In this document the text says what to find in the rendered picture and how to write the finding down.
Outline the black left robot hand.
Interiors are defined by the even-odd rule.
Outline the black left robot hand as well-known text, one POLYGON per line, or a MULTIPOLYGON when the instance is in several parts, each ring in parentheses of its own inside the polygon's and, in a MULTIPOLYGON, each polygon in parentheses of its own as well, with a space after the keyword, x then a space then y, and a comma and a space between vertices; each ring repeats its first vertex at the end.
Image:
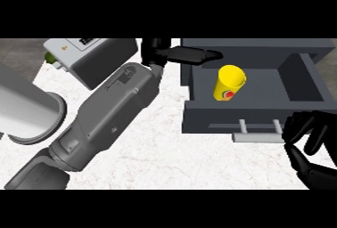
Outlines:
POLYGON ((175 62, 189 65, 201 65, 207 61, 216 61, 223 58, 223 54, 213 50, 204 50, 192 47, 172 47, 170 38, 143 38, 141 43, 142 65, 164 66, 175 62))

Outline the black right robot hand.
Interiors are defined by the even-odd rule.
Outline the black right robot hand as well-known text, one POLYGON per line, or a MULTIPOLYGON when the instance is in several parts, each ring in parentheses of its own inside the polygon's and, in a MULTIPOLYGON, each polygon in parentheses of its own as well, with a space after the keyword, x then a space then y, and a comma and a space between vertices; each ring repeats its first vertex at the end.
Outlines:
POLYGON ((284 149, 297 178, 311 190, 337 190, 337 114, 313 110, 296 112, 282 130, 284 149), (325 146, 336 169, 309 162, 325 146))

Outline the yellow cup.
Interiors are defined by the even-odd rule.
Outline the yellow cup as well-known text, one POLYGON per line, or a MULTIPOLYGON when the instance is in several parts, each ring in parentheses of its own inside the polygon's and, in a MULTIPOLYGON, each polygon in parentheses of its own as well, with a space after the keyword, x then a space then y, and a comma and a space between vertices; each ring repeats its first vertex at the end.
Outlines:
POLYGON ((235 65, 223 65, 217 72, 216 84, 213 87, 213 98, 228 102, 247 82, 247 74, 235 65))

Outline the dark grey open drawer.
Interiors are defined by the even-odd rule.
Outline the dark grey open drawer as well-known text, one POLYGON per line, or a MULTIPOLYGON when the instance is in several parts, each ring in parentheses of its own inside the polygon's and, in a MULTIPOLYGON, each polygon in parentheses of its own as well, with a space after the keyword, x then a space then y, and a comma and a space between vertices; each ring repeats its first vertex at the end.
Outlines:
MULTIPOLYGON (((210 102, 217 70, 183 66, 182 85, 189 101, 210 102)), ((337 102, 308 54, 291 54, 278 69, 247 69, 247 82, 232 100, 241 102, 337 102)))

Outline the dark grey drawer front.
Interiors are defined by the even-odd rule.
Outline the dark grey drawer front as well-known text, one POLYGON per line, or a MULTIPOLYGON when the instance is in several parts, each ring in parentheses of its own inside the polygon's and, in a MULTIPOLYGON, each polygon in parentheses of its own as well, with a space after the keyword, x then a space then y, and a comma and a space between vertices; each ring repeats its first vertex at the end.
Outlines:
POLYGON ((185 134, 240 133, 240 120, 250 133, 274 133, 275 119, 284 125, 287 118, 300 111, 321 110, 337 114, 337 102, 200 102, 186 101, 182 132, 185 134))

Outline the grey box appliance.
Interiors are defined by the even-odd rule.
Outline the grey box appliance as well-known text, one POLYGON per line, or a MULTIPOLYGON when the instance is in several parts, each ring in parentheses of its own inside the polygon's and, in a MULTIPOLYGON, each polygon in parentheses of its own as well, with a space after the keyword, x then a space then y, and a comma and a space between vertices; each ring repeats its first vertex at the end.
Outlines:
POLYGON ((55 68, 68 72, 90 90, 139 50, 135 38, 50 38, 43 47, 56 59, 55 68))

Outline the pale grey cylinder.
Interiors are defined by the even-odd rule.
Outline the pale grey cylinder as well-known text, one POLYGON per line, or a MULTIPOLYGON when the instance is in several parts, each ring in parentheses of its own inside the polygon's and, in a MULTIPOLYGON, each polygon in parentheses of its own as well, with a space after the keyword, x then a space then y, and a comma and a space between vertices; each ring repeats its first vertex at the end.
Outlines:
POLYGON ((53 135, 65 117, 62 96, 44 92, 0 62, 0 132, 15 143, 33 145, 53 135))

